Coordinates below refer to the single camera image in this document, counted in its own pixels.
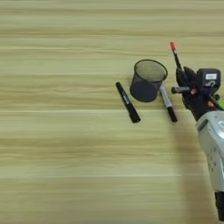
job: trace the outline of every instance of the pen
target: pen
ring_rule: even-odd
[[[126,109],[129,111],[130,119],[133,123],[139,123],[141,121],[138,113],[136,112],[134,106],[132,105],[130,98],[127,96],[125,91],[123,90],[122,84],[120,82],[117,82],[116,84],[117,90],[119,94],[122,97],[123,103],[126,107]]]
[[[165,90],[165,86],[162,84],[159,90],[160,90],[160,94],[162,95],[162,98],[164,100],[164,105],[166,106],[168,113],[170,115],[170,118],[175,123],[178,120],[178,118],[175,115],[171,100]]]

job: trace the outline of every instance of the mesh cup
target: mesh cup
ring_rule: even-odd
[[[155,60],[143,59],[135,64],[134,71],[129,89],[131,95],[140,102],[154,101],[167,77],[167,69]]]

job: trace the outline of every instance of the wooden table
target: wooden table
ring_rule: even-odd
[[[195,121],[169,47],[224,71],[223,1],[0,1],[0,223],[217,223]],[[163,63],[178,116],[130,96],[134,64]]]

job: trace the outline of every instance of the label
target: label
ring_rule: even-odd
[[[124,99],[124,101],[126,102],[126,104],[130,104],[129,97],[125,93],[122,93],[122,98]]]
[[[206,80],[216,80],[217,79],[217,73],[207,73],[206,74]]]

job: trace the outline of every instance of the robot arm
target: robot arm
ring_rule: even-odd
[[[214,94],[221,85],[221,71],[204,68],[195,73],[188,67],[182,69],[173,43],[171,49],[178,83],[171,91],[182,94],[185,107],[197,122],[199,144],[206,154],[219,220],[224,224],[224,111],[216,102],[219,96]]]
[[[224,223],[224,111],[204,114],[197,122],[199,144],[206,154],[216,207]]]

